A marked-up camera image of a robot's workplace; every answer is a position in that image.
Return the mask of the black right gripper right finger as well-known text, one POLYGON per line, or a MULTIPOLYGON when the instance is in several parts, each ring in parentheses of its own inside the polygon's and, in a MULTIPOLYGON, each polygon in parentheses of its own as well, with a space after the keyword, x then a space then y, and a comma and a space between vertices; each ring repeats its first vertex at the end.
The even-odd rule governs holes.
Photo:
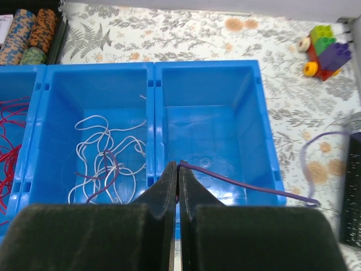
POLYGON ((178 167, 183 270, 346 270, 316 209, 226 206, 178 167))

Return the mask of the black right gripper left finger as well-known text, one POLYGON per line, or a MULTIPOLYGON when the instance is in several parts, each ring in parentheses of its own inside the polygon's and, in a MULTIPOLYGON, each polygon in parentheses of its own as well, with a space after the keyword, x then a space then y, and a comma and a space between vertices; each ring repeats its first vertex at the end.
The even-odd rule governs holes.
POLYGON ((34 204, 1 244, 2 270, 173 270, 177 165, 130 204, 34 204))

